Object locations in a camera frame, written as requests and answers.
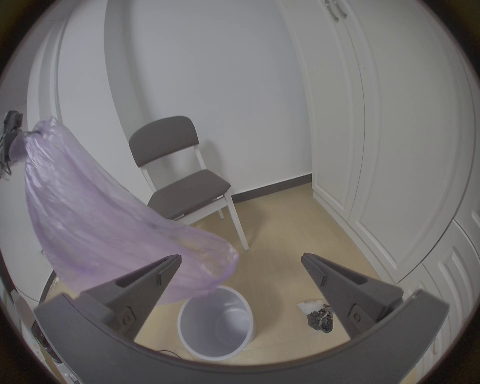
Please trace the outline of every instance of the gray chair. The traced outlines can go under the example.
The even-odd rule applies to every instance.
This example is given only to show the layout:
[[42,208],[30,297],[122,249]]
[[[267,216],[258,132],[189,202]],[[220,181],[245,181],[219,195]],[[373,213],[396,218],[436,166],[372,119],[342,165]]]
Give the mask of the gray chair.
[[[249,246],[230,194],[230,184],[205,167],[198,148],[198,136],[192,121],[174,116],[153,121],[135,132],[129,140],[137,166],[153,191],[148,206],[161,216],[190,225],[215,211],[223,219],[222,208],[228,207],[240,241]],[[151,161],[184,148],[193,147],[202,170],[157,190],[144,166]]]

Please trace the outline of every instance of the cabinet door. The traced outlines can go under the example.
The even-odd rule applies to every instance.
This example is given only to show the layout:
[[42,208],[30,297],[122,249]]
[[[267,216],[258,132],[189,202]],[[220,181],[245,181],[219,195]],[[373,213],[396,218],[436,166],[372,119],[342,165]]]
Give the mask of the cabinet door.
[[460,204],[474,144],[455,45],[417,1],[337,0],[357,53],[365,145],[348,223],[400,281]]
[[480,253],[480,82],[465,60],[462,60],[472,91],[477,131],[473,166],[462,204],[455,215],[455,221],[462,227],[477,253]]
[[450,334],[453,340],[473,309],[480,293],[480,259],[456,221],[422,262],[450,304]]
[[[445,300],[440,294],[439,289],[434,283],[432,277],[429,275],[425,267],[420,264],[410,274],[408,274],[402,281],[397,284],[403,289],[403,300],[407,299],[413,292],[421,288],[425,291],[435,295],[436,297]],[[432,345],[425,352],[423,357],[418,362],[416,369],[417,381],[421,379],[439,360],[442,354],[445,353],[450,344],[450,315],[445,319],[442,328],[437,337],[432,342]]]
[[[278,0],[300,62],[312,131],[312,188],[345,220],[360,177],[364,107],[345,25],[324,1]],[[332,12],[337,12],[330,4]]]

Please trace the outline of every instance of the floor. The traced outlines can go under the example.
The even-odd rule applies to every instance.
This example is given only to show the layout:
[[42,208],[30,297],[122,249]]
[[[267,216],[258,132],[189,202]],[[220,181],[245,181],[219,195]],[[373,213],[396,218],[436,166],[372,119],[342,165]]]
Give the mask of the floor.
[[[245,252],[233,223],[213,214],[194,224],[228,240],[240,253],[234,275],[224,285],[240,292],[249,303],[257,334],[237,356],[221,364],[253,365],[294,360],[326,351],[349,340],[334,316],[333,331],[315,331],[297,307],[306,300],[323,300],[300,263],[304,252],[315,253],[373,278],[372,266],[343,229],[313,199],[311,185],[236,204],[250,245]],[[68,289],[59,282],[47,299]],[[177,317],[183,302],[154,308],[135,342],[147,348],[168,350],[182,359],[195,360],[182,345]],[[404,383],[414,382],[412,371]]]

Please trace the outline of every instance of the plastic bag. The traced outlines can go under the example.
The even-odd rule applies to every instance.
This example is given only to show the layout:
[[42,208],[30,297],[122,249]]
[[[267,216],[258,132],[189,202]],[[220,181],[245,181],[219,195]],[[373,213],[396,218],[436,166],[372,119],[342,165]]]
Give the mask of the plastic bag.
[[163,257],[182,263],[160,298],[205,295],[230,277],[239,255],[222,238],[167,220],[111,177],[55,118],[12,144],[25,157],[25,193],[35,234],[73,292],[108,282]]

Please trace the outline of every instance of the chair backrest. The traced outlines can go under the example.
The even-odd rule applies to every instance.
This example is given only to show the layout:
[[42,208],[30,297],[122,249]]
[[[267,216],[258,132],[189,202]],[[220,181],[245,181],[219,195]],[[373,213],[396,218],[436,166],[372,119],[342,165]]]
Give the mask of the chair backrest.
[[143,126],[132,135],[129,145],[135,163],[143,167],[160,157],[198,145],[198,136],[188,117],[173,116]]

